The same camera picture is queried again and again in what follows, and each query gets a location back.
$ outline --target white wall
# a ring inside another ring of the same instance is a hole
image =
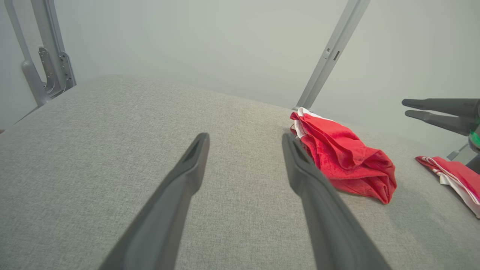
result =
[[[404,98],[480,98],[480,1],[372,0],[312,109],[439,149],[466,137],[404,115]]]
[[[36,107],[20,65],[24,61],[7,10],[0,2],[0,129],[7,129]]]
[[[347,0],[62,0],[77,83],[137,74],[293,108]]]

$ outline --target robotic arm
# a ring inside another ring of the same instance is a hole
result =
[[[426,111],[408,110],[405,115],[426,123],[468,136],[468,144],[480,153],[480,99],[427,98],[404,99],[402,104],[419,110],[435,110],[455,116],[437,115]]]

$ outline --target red and white cloth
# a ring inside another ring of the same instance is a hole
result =
[[[415,159],[440,176],[440,184],[451,186],[480,219],[480,175],[458,161],[423,156]]]
[[[387,204],[396,189],[395,166],[381,150],[366,147],[347,127],[299,108],[290,128],[332,185]]]

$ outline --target gray upholstered table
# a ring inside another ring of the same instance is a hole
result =
[[[211,136],[177,269],[314,269],[281,136],[291,110],[110,76],[0,135],[0,269],[95,269],[200,132]],[[394,269],[475,269],[479,221],[414,157],[413,142],[346,124],[396,165],[389,205],[341,194]]]

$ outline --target metal frame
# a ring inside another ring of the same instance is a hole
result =
[[[297,106],[293,108],[294,110],[298,110],[299,107],[310,109],[332,72],[333,67],[335,67],[336,62],[342,55],[369,3],[370,0],[348,1]]]
[[[460,150],[453,151],[447,156],[447,159],[451,161],[458,161],[464,165],[467,165],[474,157],[478,155],[468,144],[465,144]]]
[[[31,0],[31,3],[44,44],[44,48],[39,48],[38,53],[47,77],[46,83],[41,81],[33,64],[12,0],[5,0],[5,7],[25,58],[21,66],[22,71],[38,107],[41,107],[75,86],[76,82],[70,59],[65,53],[53,0]]]
[[[60,93],[63,93],[63,91],[75,86],[76,82],[75,77],[73,76],[70,59],[65,52],[65,47],[63,45],[54,0],[31,0],[31,3],[46,52],[49,52],[51,56],[58,55],[58,57],[50,57],[54,73],[51,73],[50,70],[46,71],[47,78],[51,78],[50,74],[52,76],[55,74],[58,83],[53,85],[60,86],[60,89],[63,88],[63,90],[60,91]],[[328,76],[332,72],[333,67],[341,56],[345,46],[350,40],[369,3],[370,0],[348,0],[333,34],[330,37],[330,40],[328,41],[294,110],[297,110],[298,107],[310,109]],[[12,0],[5,0],[5,6],[7,7],[20,48],[25,57],[25,61],[22,64],[22,70],[24,71],[37,104],[42,106],[48,102],[49,97],[48,95],[44,95],[45,89],[40,89],[41,81],[39,83],[39,76],[38,74],[35,75],[36,70],[30,53],[28,52]]]

